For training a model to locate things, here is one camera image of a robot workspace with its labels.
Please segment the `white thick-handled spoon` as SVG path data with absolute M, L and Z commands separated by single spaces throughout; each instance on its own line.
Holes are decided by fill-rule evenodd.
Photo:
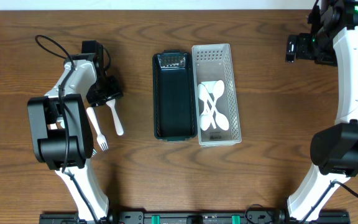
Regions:
M 115 105 L 116 105 L 116 100 L 112 99 L 106 102 L 106 104 L 110 107 L 111 109 L 111 113 L 112 113 L 112 117 L 113 117 L 113 121 L 114 121 L 114 127 L 116 129 L 116 133 L 118 136 L 122 136 L 124 134 L 124 129 L 122 127 L 121 121 L 118 117 Z

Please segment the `white plastic spoon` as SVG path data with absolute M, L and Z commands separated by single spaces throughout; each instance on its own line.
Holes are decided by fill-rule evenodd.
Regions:
M 209 93 L 207 93 L 207 99 L 209 101 L 209 103 L 211 104 L 211 109 L 210 109 L 210 115 L 215 114 L 215 123 L 224 131 L 227 131 L 229 129 L 229 121 L 227 119 L 227 117 L 220 113 L 216 107 L 216 100 L 213 100 L 210 96 Z
M 203 108 L 204 110 L 200 114 L 200 128 L 202 131 L 206 131 L 211 125 L 210 110 L 207 102 L 204 102 Z
M 224 82 L 222 80 L 218 80 L 214 83 L 214 85 L 210 84 L 210 88 L 213 94 L 213 105 L 216 106 L 217 100 L 224 93 Z
M 198 85 L 198 98 L 200 100 L 202 100 L 203 102 L 207 102 L 208 106 L 209 106 L 209 110 L 211 109 L 211 104 L 209 103 L 208 99 L 207 99 L 207 89 L 203 84 L 199 84 Z M 214 129 L 216 129 L 216 123 L 215 120 L 213 118 L 213 115 L 210 115 L 210 120 L 211 120 L 211 125 Z

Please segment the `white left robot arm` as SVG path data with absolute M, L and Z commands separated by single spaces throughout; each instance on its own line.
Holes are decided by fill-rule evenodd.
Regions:
M 118 223 L 91 165 L 96 154 L 88 112 L 123 96 L 119 82 L 108 76 L 107 48 L 84 40 L 80 54 L 62 55 L 64 71 L 44 96 L 27 103 L 36 159 L 60 176 L 78 211 L 46 213 L 40 223 Z

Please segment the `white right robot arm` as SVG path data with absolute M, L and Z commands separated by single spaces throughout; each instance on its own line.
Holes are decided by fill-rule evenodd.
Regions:
M 343 213 L 325 212 L 323 207 L 358 174 L 358 1 L 317 0 L 308 23 L 308 33 L 288 37 L 285 60 L 337 68 L 337 115 L 333 126 L 313 136 L 311 167 L 274 222 L 347 223 Z

